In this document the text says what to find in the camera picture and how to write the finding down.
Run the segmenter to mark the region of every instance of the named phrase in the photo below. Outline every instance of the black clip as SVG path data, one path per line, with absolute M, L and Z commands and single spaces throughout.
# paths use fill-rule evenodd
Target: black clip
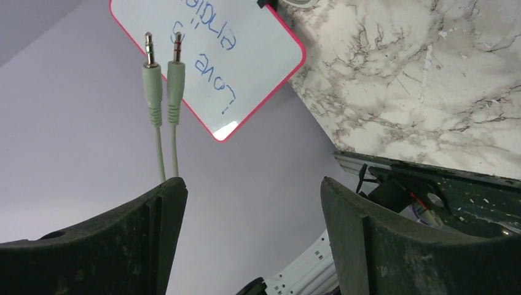
M 264 8 L 264 6 L 269 5 L 276 11 L 278 0 L 257 0 L 257 5 L 260 8 Z

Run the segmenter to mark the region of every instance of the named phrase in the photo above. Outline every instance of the dust specks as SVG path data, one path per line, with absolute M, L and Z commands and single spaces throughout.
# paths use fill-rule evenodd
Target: dust specks
M 388 269 L 387 266 L 378 266 L 377 269 L 380 271 L 380 276 L 383 278 L 386 275 L 388 275 Z
M 60 275 L 58 278 L 58 284 L 56 287 L 56 292 L 54 292 L 54 295 L 64 295 L 69 293 L 69 286 L 67 283 L 67 278 Z
M 76 276 L 74 276 L 74 281 L 76 282 L 79 282 L 79 281 L 82 281 L 83 280 L 83 270 L 79 269 L 77 272 L 76 272 Z
M 139 275 L 141 273 L 141 265 L 136 264 L 134 265 L 134 270 L 132 270 L 132 274 Z
M 447 294 L 447 288 L 443 279 L 438 276 L 436 268 L 432 265 L 432 254 L 422 255 L 412 246 L 406 247 L 405 261 L 411 270 L 414 285 L 419 295 Z

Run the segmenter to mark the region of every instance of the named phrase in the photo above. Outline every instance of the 3.5mm audio jack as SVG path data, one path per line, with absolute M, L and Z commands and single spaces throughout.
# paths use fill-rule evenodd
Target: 3.5mm audio jack
M 174 176 L 179 176 L 178 156 L 176 146 L 176 126 L 179 125 L 179 112 L 181 100 L 184 94 L 185 65 L 181 62 L 181 32 L 176 33 L 174 42 L 174 58 L 168 62 L 166 72 L 166 95 L 168 97 L 168 122 L 171 126 L 171 145 L 172 145 L 172 167 Z
M 174 62 L 179 63 L 181 61 L 181 42 L 182 42 L 182 34 L 181 32 L 176 33 L 176 42 L 174 42 Z
M 147 55 L 147 62 L 143 65 L 143 85 L 148 104 L 150 122 L 155 128 L 155 147 L 157 151 L 159 175 L 161 177 L 161 182 L 164 182 L 166 180 L 166 175 L 160 132 L 160 127 L 163 125 L 163 118 L 161 115 L 163 80 L 161 66 L 155 62 L 154 43 L 152 42 L 152 34 L 150 32 L 145 34 L 145 52 Z
M 152 33 L 147 32 L 145 34 L 145 52 L 147 55 L 147 63 L 145 67 L 147 68 L 155 68 L 158 64 L 155 62 L 154 57 L 154 43 L 152 42 Z

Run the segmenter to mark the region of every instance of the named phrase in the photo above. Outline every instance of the grey wall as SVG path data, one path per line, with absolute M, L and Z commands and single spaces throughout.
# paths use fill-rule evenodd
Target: grey wall
M 159 183 L 143 62 L 107 0 L 85 0 L 0 68 L 0 242 L 39 238 Z M 320 182 L 347 175 L 288 86 L 225 144 L 181 116 L 189 201 L 168 294 L 235 294 L 318 238 Z
M 49 30 L 83 0 L 0 1 L 0 66 Z

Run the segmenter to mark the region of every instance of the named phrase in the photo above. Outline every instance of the marble surface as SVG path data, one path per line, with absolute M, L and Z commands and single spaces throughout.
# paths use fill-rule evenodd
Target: marble surface
M 290 84 L 338 149 L 521 179 L 521 1 L 279 12 L 308 52 Z

